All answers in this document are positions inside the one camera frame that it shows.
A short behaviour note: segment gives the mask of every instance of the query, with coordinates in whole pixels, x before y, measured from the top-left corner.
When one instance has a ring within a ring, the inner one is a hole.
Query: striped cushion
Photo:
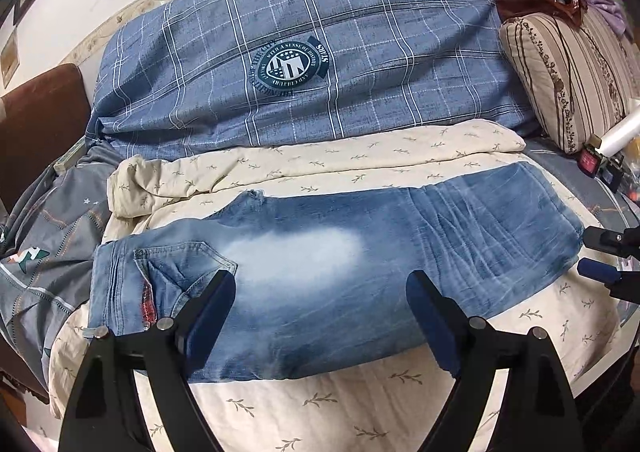
[[[500,40],[540,124],[569,154],[607,132],[639,96],[638,47],[618,39],[595,9],[577,30],[542,13],[510,19]]]

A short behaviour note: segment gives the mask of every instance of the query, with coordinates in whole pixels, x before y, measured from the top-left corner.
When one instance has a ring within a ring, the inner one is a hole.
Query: faded denim
[[[468,315],[489,318],[568,270],[581,234],[577,216],[526,163],[422,188],[245,192],[207,219],[98,248],[90,326],[141,331],[145,284],[157,318],[174,316],[227,269],[236,302],[190,381],[300,378],[424,343],[404,292],[414,269]]]

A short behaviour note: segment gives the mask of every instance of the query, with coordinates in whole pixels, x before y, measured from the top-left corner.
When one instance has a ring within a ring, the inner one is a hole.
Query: plaid pattern
[[[87,140],[175,160],[477,117],[526,134],[537,122],[498,26],[494,0],[174,0],[110,40]],[[310,35],[325,79],[253,87],[261,48]]]

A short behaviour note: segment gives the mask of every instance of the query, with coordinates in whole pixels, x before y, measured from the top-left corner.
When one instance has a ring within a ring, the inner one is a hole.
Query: brown cushion
[[[11,211],[44,168],[83,136],[90,107],[74,64],[48,70],[1,99],[0,197]]]
[[[595,9],[580,29],[542,13],[514,18],[500,27],[500,40],[540,125],[569,154],[607,132],[640,95],[638,47],[617,38]]]

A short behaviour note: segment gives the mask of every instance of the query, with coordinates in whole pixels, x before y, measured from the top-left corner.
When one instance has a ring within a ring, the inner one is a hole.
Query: circular logo
[[[303,42],[280,42],[258,52],[252,67],[253,84],[268,94],[289,94],[313,78],[321,67],[320,53]]]

